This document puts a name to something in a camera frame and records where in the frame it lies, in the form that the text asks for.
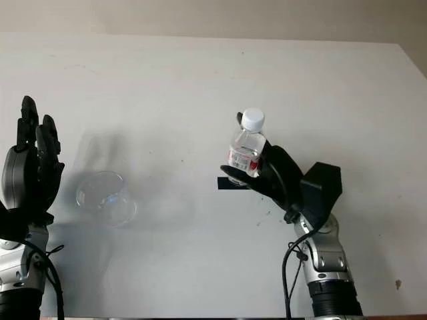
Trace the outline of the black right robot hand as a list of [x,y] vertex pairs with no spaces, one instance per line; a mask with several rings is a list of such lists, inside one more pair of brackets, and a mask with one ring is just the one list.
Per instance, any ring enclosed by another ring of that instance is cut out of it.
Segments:
[[234,184],[265,195],[286,212],[286,223],[293,223],[302,205],[300,168],[284,149],[264,137],[261,110],[246,109],[237,113],[237,120],[240,128],[231,140],[228,164],[220,167],[229,181],[220,181],[218,187],[229,189]]

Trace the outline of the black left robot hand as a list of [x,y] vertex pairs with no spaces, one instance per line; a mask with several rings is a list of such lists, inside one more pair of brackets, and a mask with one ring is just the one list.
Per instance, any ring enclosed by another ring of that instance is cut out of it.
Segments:
[[53,118],[46,114],[39,121],[36,104],[24,96],[17,120],[17,138],[6,155],[1,178],[6,207],[24,224],[53,223],[48,213],[61,182],[65,164]]

